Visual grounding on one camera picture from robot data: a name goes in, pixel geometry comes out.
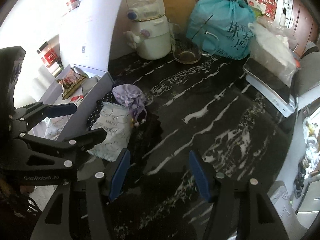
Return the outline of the green snack bag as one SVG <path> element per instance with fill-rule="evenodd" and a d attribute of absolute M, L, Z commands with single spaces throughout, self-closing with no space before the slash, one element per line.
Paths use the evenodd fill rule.
<path fill-rule="evenodd" d="M 88 79 L 86 74 L 77 73 L 73 68 L 69 70 L 63 79 L 56 79 L 62 87 L 62 100 L 70 98 L 74 92 Z"/>

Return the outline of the white leaf-print packet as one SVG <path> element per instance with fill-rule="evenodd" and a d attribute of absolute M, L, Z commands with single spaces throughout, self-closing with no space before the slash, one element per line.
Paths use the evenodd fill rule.
<path fill-rule="evenodd" d="M 92 129 L 103 128 L 105 140 L 95 145 L 88 153 L 106 161 L 116 161 L 123 148 L 127 148 L 132 133 L 132 116 L 128 108 L 115 106 L 106 115 L 100 115 Z"/>

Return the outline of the black polka-dot scrunchie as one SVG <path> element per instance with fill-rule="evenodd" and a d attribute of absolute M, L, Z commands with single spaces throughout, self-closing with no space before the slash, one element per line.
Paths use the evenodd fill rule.
<path fill-rule="evenodd" d="M 118 106 L 118 102 L 114 98 L 114 95 L 112 91 L 105 94 L 105 96 L 102 99 L 99 99 L 96 102 L 96 107 L 87 119 L 86 126 L 88 130 L 91 130 L 92 126 L 95 124 L 95 122 L 98 120 L 100 115 L 106 115 L 106 113 L 110 112 L 113 107 Z"/>

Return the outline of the lavender drawstring pouch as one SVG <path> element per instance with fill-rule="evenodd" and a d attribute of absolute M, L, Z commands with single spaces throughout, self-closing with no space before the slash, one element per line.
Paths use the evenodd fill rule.
<path fill-rule="evenodd" d="M 118 85 L 112 89 L 112 93 L 120 105 L 128 108 L 136 127 L 146 122 L 146 97 L 139 87 L 129 84 Z"/>

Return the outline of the red white snack packet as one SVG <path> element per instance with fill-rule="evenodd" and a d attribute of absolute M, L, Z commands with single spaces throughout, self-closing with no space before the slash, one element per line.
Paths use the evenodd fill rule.
<path fill-rule="evenodd" d="M 75 104 L 76 106 L 79 106 L 80 103 L 83 101 L 83 99 L 84 99 L 83 95 L 73 96 L 71 98 L 71 103 Z"/>

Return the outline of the red-label spice jar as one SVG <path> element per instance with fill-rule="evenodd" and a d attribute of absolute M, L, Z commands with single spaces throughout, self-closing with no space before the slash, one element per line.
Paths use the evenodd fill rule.
<path fill-rule="evenodd" d="M 58 59 L 57 53 L 48 42 L 44 42 L 37 49 L 37 53 L 46 67 L 52 66 Z"/>

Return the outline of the lavender gift box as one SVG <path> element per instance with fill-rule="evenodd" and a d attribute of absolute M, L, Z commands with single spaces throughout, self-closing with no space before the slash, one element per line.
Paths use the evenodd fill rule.
<path fill-rule="evenodd" d="M 86 130 L 86 122 L 96 101 L 111 90 L 108 62 L 114 26 L 122 0 L 78 0 L 79 6 L 63 16 L 59 33 L 60 56 L 65 77 L 72 68 L 97 75 L 100 80 L 84 97 L 63 127 L 58 141 Z"/>

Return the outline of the white flat device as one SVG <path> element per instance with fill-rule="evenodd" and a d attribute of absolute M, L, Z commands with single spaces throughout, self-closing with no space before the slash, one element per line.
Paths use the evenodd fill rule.
<path fill-rule="evenodd" d="M 288 118 L 297 108 L 294 97 L 289 94 L 289 99 L 286 101 L 285 96 L 281 96 L 270 86 L 260 81 L 257 77 L 247 74 L 246 80 L 256 88 L 264 97 L 266 97 L 276 109 L 285 117 Z"/>

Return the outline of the black smartphone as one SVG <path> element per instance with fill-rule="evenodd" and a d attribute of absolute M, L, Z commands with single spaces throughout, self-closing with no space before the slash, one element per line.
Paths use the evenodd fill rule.
<path fill-rule="evenodd" d="M 244 64 L 244 71 L 247 74 L 251 74 L 257 77 L 260 81 L 270 86 L 281 96 L 285 96 L 285 100 L 288 101 L 289 94 L 291 90 L 283 81 L 281 81 L 277 76 L 275 76 L 271 71 L 265 68 L 263 65 L 258 63 L 252 58 L 249 58 Z"/>

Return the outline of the far leaf-pattern chair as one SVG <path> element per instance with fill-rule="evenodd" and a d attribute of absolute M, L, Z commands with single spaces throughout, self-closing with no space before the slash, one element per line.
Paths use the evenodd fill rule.
<path fill-rule="evenodd" d="M 300 70 L 293 78 L 293 91 L 298 99 L 297 109 L 319 99 L 319 48 L 309 41 L 300 59 Z"/>

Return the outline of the cream thermos jug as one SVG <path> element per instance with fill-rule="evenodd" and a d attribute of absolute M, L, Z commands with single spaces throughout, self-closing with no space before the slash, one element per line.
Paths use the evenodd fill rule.
<path fill-rule="evenodd" d="M 171 51 L 169 24 L 163 0 L 126 0 L 130 29 L 127 45 L 146 60 L 161 59 Z"/>

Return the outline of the glass mug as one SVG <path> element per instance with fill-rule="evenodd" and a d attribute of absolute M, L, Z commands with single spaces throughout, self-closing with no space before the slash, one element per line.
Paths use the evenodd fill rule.
<path fill-rule="evenodd" d="M 177 62 L 194 64 L 202 56 L 210 57 L 217 51 L 220 39 L 204 27 L 188 31 L 177 23 L 168 21 L 168 24 L 172 53 Z"/>

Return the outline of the clear plastic bag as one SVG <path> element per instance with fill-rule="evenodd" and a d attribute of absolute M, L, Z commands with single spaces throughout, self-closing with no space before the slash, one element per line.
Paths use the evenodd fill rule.
<path fill-rule="evenodd" d="M 290 87 L 292 78 L 300 67 L 291 50 L 297 44 L 296 38 L 289 29 L 263 16 L 257 17 L 248 27 L 254 33 L 249 43 L 250 58 Z"/>

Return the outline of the brown paper bag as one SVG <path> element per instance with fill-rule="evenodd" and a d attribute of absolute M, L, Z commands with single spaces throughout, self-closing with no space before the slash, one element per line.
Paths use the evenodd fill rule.
<path fill-rule="evenodd" d="M 170 34 L 184 32 L 196 0 L 163 0 Z"/>

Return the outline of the teal drawstring bag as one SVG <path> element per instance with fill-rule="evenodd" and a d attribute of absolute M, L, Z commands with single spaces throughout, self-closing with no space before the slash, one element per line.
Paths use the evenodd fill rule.
<path fill-rule="evenodd" d="M 242 60 L 254 37 L 248 24 L 253 10 L 243 0 L 199 0 L 188 21 L 186 36 L 208 55 Z"/>

